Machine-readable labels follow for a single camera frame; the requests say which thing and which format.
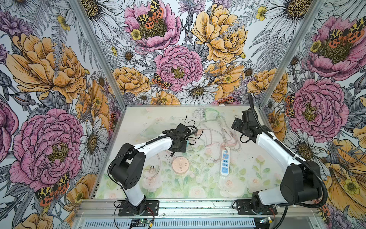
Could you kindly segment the round pink power socket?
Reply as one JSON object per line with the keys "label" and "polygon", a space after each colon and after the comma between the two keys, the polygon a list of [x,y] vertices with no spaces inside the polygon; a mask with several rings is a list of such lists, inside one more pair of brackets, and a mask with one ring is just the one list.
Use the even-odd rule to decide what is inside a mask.
{"label": "round pink power socket", "polygon": [[183,175],[189,170],[189,161],[185,157],[177,157],[172,162],[172,169],[175,174]]}

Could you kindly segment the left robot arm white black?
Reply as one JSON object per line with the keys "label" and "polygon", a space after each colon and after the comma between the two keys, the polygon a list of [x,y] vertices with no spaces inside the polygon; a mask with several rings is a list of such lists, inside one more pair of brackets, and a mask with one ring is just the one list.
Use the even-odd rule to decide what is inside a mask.
{"label": "left robot arm white black", "polygon": [[170,151],[171,156],[177,152],[186,152],[188,138],[197,132],[198,128],[195,126],[179,124],[175,129],[165,130],[145,143],[134,146],[125,143],[121,146],[107,169],[109,178],[120,186],[126,195],[126,199],[121,203],[119,216],[138,216],[148,211],[153,216],[158,214],[158,211],[153,208],[159,207],[159,201],[149,203],[138,184],[145,161],[165,150]]}

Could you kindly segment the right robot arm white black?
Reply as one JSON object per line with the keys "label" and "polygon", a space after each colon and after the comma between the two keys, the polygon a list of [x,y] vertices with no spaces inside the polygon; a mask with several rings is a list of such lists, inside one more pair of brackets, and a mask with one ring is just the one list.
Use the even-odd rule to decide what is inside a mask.
{"label": "right robot arm white black", "polygon": [[259,214],[273,206],[297,205],[310,209],[323,207],[328,200],[328,191],[320,176],[319,165],[307,162],[292,152],[267,126],[261,125],[251,94],[248,94],[248,101],[250,108],[242,112],[242,118],[234,120],[232,129],[264,149],[284,171],[279,186],[253,193],[251,210]]}

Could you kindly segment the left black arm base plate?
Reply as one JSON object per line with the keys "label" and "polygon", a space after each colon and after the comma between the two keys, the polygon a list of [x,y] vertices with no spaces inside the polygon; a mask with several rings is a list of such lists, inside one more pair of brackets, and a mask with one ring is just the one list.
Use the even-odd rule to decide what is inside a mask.
{"label": "left black arm base plate", "polygon": [[159,205],[159,200],[143,200],[138,206],[134,206],[130,202],[124,201],[119,207],[118,216],[158,216]]}

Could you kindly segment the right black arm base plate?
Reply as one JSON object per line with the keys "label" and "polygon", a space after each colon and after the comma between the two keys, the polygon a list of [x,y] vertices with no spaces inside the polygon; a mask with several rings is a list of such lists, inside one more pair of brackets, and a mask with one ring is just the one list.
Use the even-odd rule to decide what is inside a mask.
{"label": "right black arm base plate", "polygon": [[262,205],[249,199],[238,199],[232,204],[238,215],[277,215],[274,205]]}

